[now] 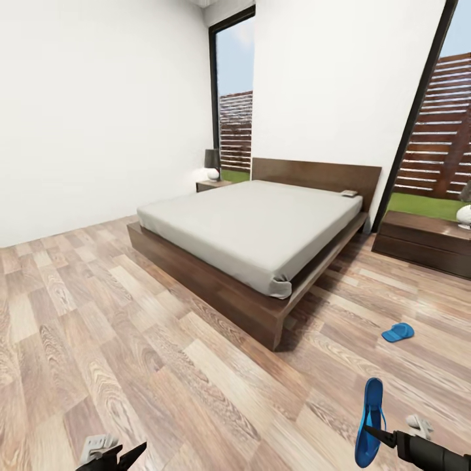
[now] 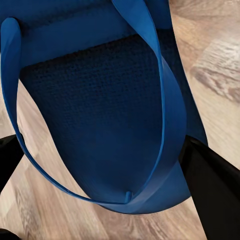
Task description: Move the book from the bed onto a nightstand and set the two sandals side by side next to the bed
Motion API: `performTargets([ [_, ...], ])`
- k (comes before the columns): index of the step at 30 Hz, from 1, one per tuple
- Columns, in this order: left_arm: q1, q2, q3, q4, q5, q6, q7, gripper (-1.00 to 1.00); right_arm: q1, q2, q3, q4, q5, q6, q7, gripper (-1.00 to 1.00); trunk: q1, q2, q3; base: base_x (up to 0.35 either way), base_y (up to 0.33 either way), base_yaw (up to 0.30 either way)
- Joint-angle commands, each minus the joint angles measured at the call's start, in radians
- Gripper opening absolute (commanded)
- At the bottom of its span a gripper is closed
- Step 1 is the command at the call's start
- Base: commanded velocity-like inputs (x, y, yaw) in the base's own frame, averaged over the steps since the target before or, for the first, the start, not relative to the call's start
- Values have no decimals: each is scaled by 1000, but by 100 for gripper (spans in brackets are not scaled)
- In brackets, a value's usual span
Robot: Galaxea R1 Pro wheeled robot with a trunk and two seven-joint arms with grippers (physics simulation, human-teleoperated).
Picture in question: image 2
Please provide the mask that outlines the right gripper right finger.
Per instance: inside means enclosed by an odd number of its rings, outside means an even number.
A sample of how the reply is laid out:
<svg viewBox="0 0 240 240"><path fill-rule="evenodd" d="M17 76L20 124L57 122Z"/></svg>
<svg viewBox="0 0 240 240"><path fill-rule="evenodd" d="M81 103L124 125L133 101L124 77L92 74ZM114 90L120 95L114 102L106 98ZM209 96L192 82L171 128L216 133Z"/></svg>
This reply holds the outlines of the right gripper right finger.
<svg viewBox="0 0 240 240"><path fill-rule="evenodd" d="M240 240L240 170L189 135L178 161L207 240Z"/></svg>

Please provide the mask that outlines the sandal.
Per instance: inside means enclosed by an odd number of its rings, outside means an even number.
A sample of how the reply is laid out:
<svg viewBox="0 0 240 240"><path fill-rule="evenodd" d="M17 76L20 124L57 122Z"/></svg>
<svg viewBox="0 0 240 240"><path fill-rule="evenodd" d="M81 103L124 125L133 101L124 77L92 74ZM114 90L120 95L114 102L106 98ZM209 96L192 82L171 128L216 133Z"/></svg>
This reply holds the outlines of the sandal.
<svg viewBox="0 0 240 240"><path fill-rule="evenodd" d="M178 157L186 135L209 144L169 0L0 0L0 69L20 147L60 190L127 215L192 196ZM17 123L19 80L89 198L29 153Z"/></svg>

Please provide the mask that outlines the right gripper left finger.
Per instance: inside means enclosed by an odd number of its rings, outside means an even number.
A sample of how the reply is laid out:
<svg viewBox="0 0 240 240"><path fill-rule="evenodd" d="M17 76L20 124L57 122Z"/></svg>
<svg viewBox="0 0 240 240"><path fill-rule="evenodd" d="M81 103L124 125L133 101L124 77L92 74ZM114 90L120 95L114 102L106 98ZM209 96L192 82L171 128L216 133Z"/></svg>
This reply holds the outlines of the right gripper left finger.
<svg viewBox="0 0 240 240"><path fill-rule="evenodd" d="M24 156L17 134L0 138L0 193Z"/></svg>

